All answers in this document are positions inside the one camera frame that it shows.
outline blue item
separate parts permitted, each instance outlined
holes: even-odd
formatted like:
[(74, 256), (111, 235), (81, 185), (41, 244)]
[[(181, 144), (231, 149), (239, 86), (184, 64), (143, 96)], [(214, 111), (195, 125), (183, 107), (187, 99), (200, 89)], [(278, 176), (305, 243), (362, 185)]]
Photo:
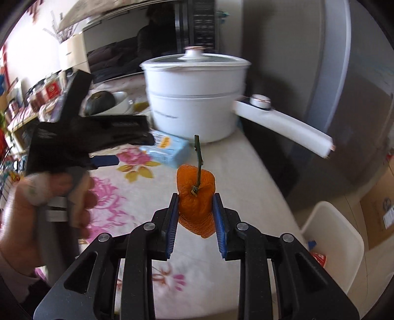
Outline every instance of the blue item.
[(311, 251), (314, 247), (316, 247), (317, 243), (315, 240), (308, 241), (308, 248)]
[(174, 251), (174, 244), (175, 244), (175, 235), (177, 233), (178, 227), (178, 219), (179, 219), (179, 196), (175, 193), (175, 199), (173, 197), (173, 201), (171, 201), (168, 210), (171, 210), (171, 218), (168, 224), (167, 229), (167, 239), (166, 239), (166, 248), (165, 254), (167, 255), (167, 259), (170, 259), (171, 253)]
[(119, 159), (117, 156), (94, 156), (90, 161), (96, 167), (117, 166)]
[(4, 93), (3, 83), (4, 83), (4, 75), (0, 74), (0, 96), (3, 95)]
[(155, 144), (141, 146), (140, 150), (145, 151), (154, 161), (173, 168), (178, 168), (187, 161), (190, 154), (189, 141), (156, 130), (151, 130), (151, 134)]
[(222, 255), (222, 258), (225, 259), (227, 256), (227, 234), (224, 227), (222, 213), (220, 212), (219, 202), (216, 194), (212, 198), (212, 214), (214, 216), (215, 221), (215, 229), (216, 229), (216, 237), (217, 237), (217, 245), (219, 246), (219, 252)]

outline label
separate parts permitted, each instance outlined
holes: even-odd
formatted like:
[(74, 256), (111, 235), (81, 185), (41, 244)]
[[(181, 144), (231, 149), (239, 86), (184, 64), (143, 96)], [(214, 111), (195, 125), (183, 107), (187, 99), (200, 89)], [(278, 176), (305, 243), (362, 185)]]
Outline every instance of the label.
[(160, 149), (166, 149), (170, 146), (171, 138), (169, 136), (160, 134), (157, 131), (153, 131), (152, 135), (154, 136), (155, 145), (158, 146)]
[(170, 145), (170, 137), (164, 137), (164, 139), (160, 143), (160, 148), (165, 149)]
[(170, 119), (178, 119), (178, 117), (175, 117), (175, 116), (173, 116), (173, 115), (169, 115), (169, 114), (165, 114), (165, 113), (162, 113), (162, 112), (160, 112), (160, 111), (157, 111), (157, 110), (154, 110), (154, 112), (155, 112), (155, 113), (158, 113), (158, 114), (160, 114), (160, 115), (162, 115), (162, 116), (164, 116), (164, 117), (166, 117), (166, 118), (170, 118)]
[(45, 89), (49, 99), (53, 99), (60, 96), (61, 92), (57, 81), (53, 81), (52, 83), (46, 85)]
[(47, 210), (46, 220), (49, 222), (67, 222), (67, 211), (64, 210)]
[(385, 223), (386, 229), (388, 229), (390, 226), (393, 225), (394, 223), (394, 206), (392, 206), (386, 214), (383, 216), (383, 221)]
[(48, 202), (50, 207), (58, 207), (61, 209), (67, 209), (67, 198), (66, 197), (54, 197)]
[(138, 122), (114, 122), (112, 123), (113, 127), (138, 127)]
[(52, 139), (57, 136), (56, 133), (49, 132), (45, 129), (38, 129), (37, 135), (41, 139)]
[(315, 259), (316, 261), (324, 268), (325, 264), (327, 263), (327, 257), (325, 255), (322, 255), (320, 253), (317, 252), (311, 252), (310, 253)]

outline orange mesh net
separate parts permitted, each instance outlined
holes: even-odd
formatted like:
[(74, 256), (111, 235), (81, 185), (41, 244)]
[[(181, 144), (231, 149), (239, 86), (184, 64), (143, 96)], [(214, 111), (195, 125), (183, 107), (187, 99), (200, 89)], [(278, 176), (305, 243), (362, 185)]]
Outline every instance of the orange mesh net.
[(212, 215), (212, 196), (215, 193), (215, 177), (201, 170), (201, 183), (197, 196), (191, 193), (196, 184), (198, 168), (184, 164), (177, 171), (179, 193), (179, 223), (187, 230), (206, 239), (215, 233)]

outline finger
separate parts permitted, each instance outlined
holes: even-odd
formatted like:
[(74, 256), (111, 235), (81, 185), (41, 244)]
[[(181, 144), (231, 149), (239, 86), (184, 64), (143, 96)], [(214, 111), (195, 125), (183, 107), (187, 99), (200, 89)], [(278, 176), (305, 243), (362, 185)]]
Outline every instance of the finger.
[(68, 173), (58, 173), (50, 176), (52, 196), (64, 195), (72, 188), (72, 177)]
[(17, 185), (15, 195), (18, 201), (39, 206), (55, 196), (65, 194), (71, 188), (72, 178), (67, 173), (50, 175), (48, 172), (41, 172), (22, 179)]
[(87, 227), (90, 223), (90, 212), (88, 210), (83, 210), (79, 220), (81, 227)]
[(97, 196), (92, 191), (85, 193), (84, 204), (86, 209), (92, 209), (97, 204)]
[(92, 190), (95, 187), (95, 181), (92, 177), (90, 177), (90, 186), (89, 186), (89, 190)]
[(88, 239), (90, 236), (90, 231), (88, 228), (80, 228), (79, 229), (80, 239)]

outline white pot handle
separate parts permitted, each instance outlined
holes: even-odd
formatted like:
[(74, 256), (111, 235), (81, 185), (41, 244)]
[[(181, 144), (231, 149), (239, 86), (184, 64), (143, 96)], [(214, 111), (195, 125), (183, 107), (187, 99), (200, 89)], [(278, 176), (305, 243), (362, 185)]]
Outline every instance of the white pot handle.
[(284, 113), (270, 109), (271, 103), (267, 97), (253, 95), (250, 102), (251, 104), (234, 101), (234, 112), (289, 138), (322, 158), (326, 158), (335, 150), (330, 136)]

